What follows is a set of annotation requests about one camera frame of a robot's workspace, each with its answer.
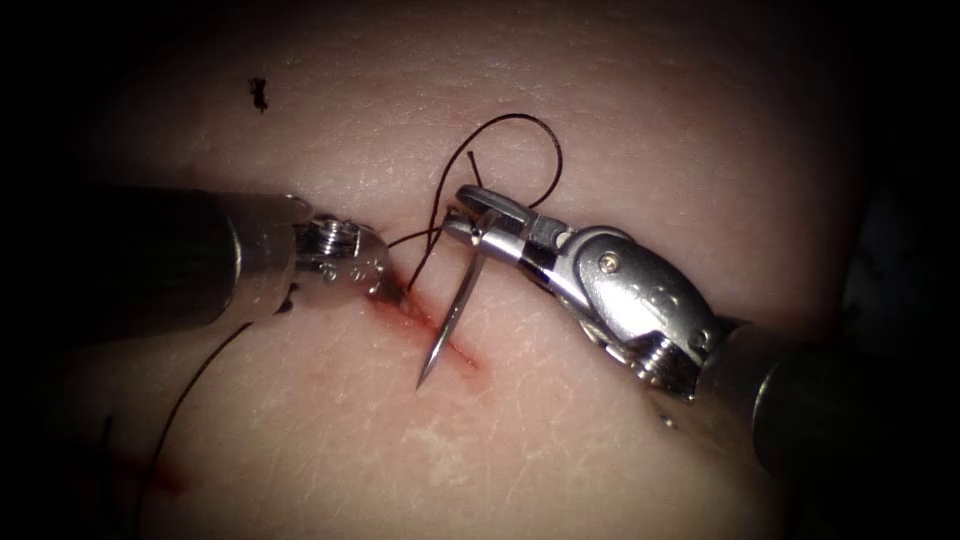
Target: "skin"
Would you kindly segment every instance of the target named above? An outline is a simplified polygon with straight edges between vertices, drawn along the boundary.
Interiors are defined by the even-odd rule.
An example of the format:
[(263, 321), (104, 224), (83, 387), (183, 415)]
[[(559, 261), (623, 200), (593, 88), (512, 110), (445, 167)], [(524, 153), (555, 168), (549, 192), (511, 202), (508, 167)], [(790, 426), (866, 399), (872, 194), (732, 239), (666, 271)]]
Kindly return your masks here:
[[(476, 126), (527, 112), (565, 156), (538, 210), (624, 229), (717, 312), (818, 337), (835, 323), (859, 186), (843, 96), (778, 20), (695, 3), (237, 15), (116, 89), (75, 144), (131, 183), (296, 193), (389, 241), (425, 226), (440, 171)], [(251, 77), (269, 81), (264, 114)], [(520, 201), (555, 167), (532, 124), (497, 126), (472, 149), (487, 187)], [(455, 165), (444, 204), (471, 174)], [(392, 252), (402, 280), (422, 249)], [(438, 245), (413, 296), (428, 319), (468, 257)], [(57, 396), (49, 439), (96, 449), (112, 415), (112, 459), (132, 465), (115, 465), (111, 486), (129, 511), (170, 407), (231, 331), (76, 351), (36, 394)], [(635, 379), (518, 272), (487, 265), (459, 352), (414, 393), (432, 338), (363, 298), (255, 324), (181, 409), (144, 536), (779, 534), (770, 481), (665, 429)], [(95, 471), (78, 464), (67, 482), (79, 526), (106, 527)]]

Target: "metal shaft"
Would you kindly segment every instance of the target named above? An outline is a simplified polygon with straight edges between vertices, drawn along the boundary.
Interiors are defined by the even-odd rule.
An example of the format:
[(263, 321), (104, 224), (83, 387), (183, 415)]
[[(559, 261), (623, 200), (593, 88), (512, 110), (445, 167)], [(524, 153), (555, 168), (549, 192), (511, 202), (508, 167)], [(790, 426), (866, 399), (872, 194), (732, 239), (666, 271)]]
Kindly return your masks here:
[(283, 196), (85, 186), (58, 208), (68, 343), (240, 324), (275, 313), (294, 270)]

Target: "black suture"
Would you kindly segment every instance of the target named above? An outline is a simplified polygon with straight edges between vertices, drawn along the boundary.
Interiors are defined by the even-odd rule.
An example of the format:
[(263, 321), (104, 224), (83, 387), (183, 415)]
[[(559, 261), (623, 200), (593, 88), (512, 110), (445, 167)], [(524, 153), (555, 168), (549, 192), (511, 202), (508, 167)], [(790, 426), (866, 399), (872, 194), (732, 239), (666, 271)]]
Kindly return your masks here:
[[(550, 126), (548, 126), (546, 122), (529, 114), (509, 113), (509, 114), (498, 116), (492, 120), (489, 120), (482, 126), (478, 127), (476, 130), (474, 130), (473, 133), (470, 134), (469, 137), (466, 138), (466, 140), (464, 140), (460, 144), (459, 147), (457, 147), (453, 155), (450, 156), (449, 161), (447, 161), (446, 167), (443, 168), (443, 173), (440, 175), (440, 181), (437, 183), (437, 191), (433, 197), (433, 209), (430, 211), (429, 226), (423, 231), (404, 236), (399, 240), (395, 240), (391, 242), (388, 246), (388, 247), (393, 247), (393, 246), (396, 246), (397, 244), (400, 244), (402, 242), (405, 242), (407, 240), (411, 240), (413, 238), (417, 238), (420, 236), (427, 237), (427, 245), (426, 245), (426, 249), (423, 252), (423, 257), (420, 258), (420, 262), (417, 264), (417, 268), (414, 270), (413, 276), (410, 278), (410, 282), (407, 283), (408, 292), (413, 288), (413, 284), (416, 283), (417, 278), (420, 276), (420, 272), (423, 271), (423, 267), (427, 264), (427, 259), (430, 258), (430, 254), (433, 252), (433, 248), (437, 245), (437, 242), (440, 240), (440, 233), (443, 232), (443, 228), (438, 227), (436, 225), (437, 215), (439, 214), (439, 211), (440, 211), (440, 196), (443, 194), (443, 186), (447, 182), (447, 175), (450, 174), (450, 169), (453, 167), (454, 162), (456, 162), (457, 158), (460, 157), (460, 154), (463, 153), (463, 150), (488, 127), (494, 124), (503, 122), (504, 120), (512, 120), (512, 119), (526, 120), (529, 122), (533, 122), (534, 124), (539, 126), (550, 137), (550, 140), (553, 142), (554, 150), (556, 150), (557, 152), (557, 171), (553, 176), (553, 180), (550, 182), (550, 185), (547, 186), (546, 191), (544, 191), (543, 194), (537, 200), (530, 203), (528, 207), (531, 209), (536, 208), (537, 206), (542, 204), (544, 201), (546, 201), (550, 197), (550, 195), (553, 194), (553, 191), (557, 188), (557, 184), (560, 183), (560, 175), (563, 173), (563, 151), (560, 148), (560, 141), (557, 139), (557, 135), (553, 132), (552, 129), (550, 129)], [(474, 177), (477, 180), (477, 185), (480, 187), (483, 187), (483, 183), (480, 180), (480, 173), (477, 170), (476, 160), (474, 159), (473, 152), (468, 151), (467, 157), (470, 158), (470, 164), (473, 167)]]
[(247, 328), (253, 323), (246, 323), (240, 328), (238, 328), (234, 333), (230, 334), (227, 339), (223, 340), (216, 349), (210, 353), (210, 356), (200, 364), (200, 367), (197, 369), (196, 373), (193, 374), (193, 378), (190, 379), (190, 382), (187, 383), (187, 386), (184, 387), (183, 391), (180, 392), (180, 396), (177, 397), (177, 402), (174, 403), (173, 408), (170, 410), (170, 414), (167, 416), (167, 422), (163, 425), (163, 431), (160, 432), (160, 438), (157, 439), (157, 445), (153, 449), (153, 455), (150, 456), (150, 460), (147, 462), (146, 468), (143, 470), (143, 477), (140, 478), (140, 486), (137, 490), (137, 502), (133, 507), (133, 526), (131, 537), (134, 540), (139, 538), (140, 534), (140, 516), (143, 513), (143, 500), (147, 494), (147, 488), (150, 486), (150, 481), (153, 478), (153, 471), (157, 468), (157, 462), (160, 460), (160, 452), (163, 450), (163, 443), (167, 439), (167, 433), (170, 432), (170, 426), (173, 425), (173, 420), (177, 416), (177, 411), (180, 410), (180, 406), (183, 405), (183, 401), (187, 398), (187, 394), (190, 393), (190, 390), (193, 389), (193, 386), (197, 384), (197, 381), (200, 380), (200, 376), (203, 375), (203, 372), (210, 367), (210, 364), (227, 348), (227, 345), (233, 342), (233, 340), (240, 337)]

